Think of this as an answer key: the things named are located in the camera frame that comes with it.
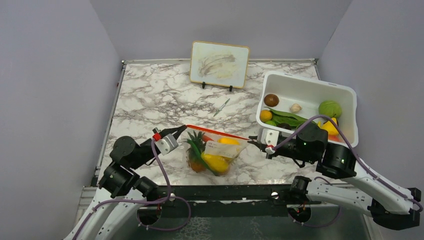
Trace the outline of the yellow mango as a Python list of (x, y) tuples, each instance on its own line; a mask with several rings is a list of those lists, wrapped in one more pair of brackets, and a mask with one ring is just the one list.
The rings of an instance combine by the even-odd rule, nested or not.
[(238, 140), (229, 137), (222, 137), (217, 142), (225, 145), (240, 145)]

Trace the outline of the clear zip bag orange zipper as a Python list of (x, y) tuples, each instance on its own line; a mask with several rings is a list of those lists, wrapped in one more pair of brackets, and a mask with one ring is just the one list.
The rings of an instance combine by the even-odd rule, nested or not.
[[(220, 132), (220, 131), (216, 131), (216, 130), (212, 130), (212, 129), (208, 129), (208, 128), (203, 128), (203, 127), (199, 127), (199, 126), (195, 126), (195, 125), (188, 125), (185, 133), (183, 134), (182, 142), (183, 142), (183, 146), (184, 146), (186, 162), (187, 162), (187, 165), (188, 165), (189, 168), (190, 168), (190, 166), (189, 166), (189, 163), (188, 163), (188, 154), (186, 152), (189, 147), (188, 147), (188, 144), (186, 143), (186, 139), (189, 138), (188, 132), (192, 132), (192, 131), (202, 132), (204, 135), (206, 135), (206, 136), (208, 136), (208, 137), (210, 137), (214, 140), (214, 141), (208, 141), (208, 142), (205, 143), (205, 149), (202, 153), (224, 157), (224, 159), (229, 163), (228, 172), (231, 169), (232, 163), (240, 156), (241, 152), (248, 145), (248, 139), (245, 138), (245, 137), (240, 137), (240, 136), (236, 136), (236, 135), (232, 135), (232, 134), (228, 134), (228, 133), (225, 133), (225, 132)], [(236, 140), (239, 141), (240, 145), (230, 145), (230, 144), (219, 143), (218, 140), (220, 138), (236, 139)], [(208, 166), (205, 164), (205, 162), (203, 160), (202, 160), (202, 163), (205, 166), (206, 170), (202, 171), (202, 172), (197, 172), (197, 173), (209, 173), (209, 174), (212, 174), (214, 176), (225, 176), (228, 173), (227, 172), (224, 175), (215, 175), (210, 171), (210, 169), (208, 168)]]

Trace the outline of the toy pineapple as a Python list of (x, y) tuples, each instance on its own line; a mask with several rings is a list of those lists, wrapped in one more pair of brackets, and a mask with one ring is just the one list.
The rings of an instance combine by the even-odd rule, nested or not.
[(200, 173), (206, 170), (201, 153), (205, 150), (206, 143), (203, 141), (204, 134), (200, 131), (193, 130), (188, 132), (189, 138), (185, 140), (188, 144), (188, 150), (186, 151), (188, 156), (188, 165), (196, 172)]

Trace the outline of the yellow bell pepper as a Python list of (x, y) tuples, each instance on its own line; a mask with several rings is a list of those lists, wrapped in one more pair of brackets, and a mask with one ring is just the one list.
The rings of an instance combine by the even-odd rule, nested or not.
[(214, 175), (225, 175), (230, 169), (229, 163), (222, 156), (206, 154), (203, 152), (201, 154), (201, 159)]

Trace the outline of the red carrot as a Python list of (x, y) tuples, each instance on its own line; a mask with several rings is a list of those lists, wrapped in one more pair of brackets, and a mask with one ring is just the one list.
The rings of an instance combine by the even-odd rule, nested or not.
[(202, 139), (202, 141), (203, 141), (203, 142), (205, 142), (205, 143), (207, 143), (207, 142), (209, 142), (209, 141), (212, 141), (212, 142), (214, 141), (211, 137), (206, 136), (206, 135), (203, 135), (201, 139)]

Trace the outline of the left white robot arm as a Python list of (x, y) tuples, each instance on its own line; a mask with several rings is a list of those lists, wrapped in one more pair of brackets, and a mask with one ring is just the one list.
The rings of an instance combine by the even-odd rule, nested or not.
[[(164, 156), (175, 150), (179, 146), (178, 138), (186, 129), (187, 125), (163, 130), (154, 128), (153, 136), (141, 144), (131, 136), (118, 138), (109, 154), (112, 162), (104, 170), (93, 200), (66, 239), (94, 239), (120, 203), (134, 204), (136, 207), (157, 206), (174, 200), (171, 183), (159, 155)], [(166, 182), (166, 192), (161, 195), (157, 194), (159, 186), (156, 183), (135, 172), (153, 161), (159, 165)]]

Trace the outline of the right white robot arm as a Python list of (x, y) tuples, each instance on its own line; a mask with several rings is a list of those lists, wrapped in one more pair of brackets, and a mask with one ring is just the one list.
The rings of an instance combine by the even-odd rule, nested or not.
[(323, 176), (341, 180), (354, 189), (339, 188), (305, 176), (296, 176), (283, 199), (296, 204), (327, 202), (357, 210), (369, 216), (381, 227), (405, 230), (420, 225), (421, 209), (414, 209), (421, 201), (418, 188), (398, 186), (378, 175), (356, 157), (344, 144), (330, 143), (328, 134), (313, 123), (302, 125), (291, 136), (277, 130), (262, 128), (249, 143), (266, 153), (292, 159), (299, 167), (314, 164)]

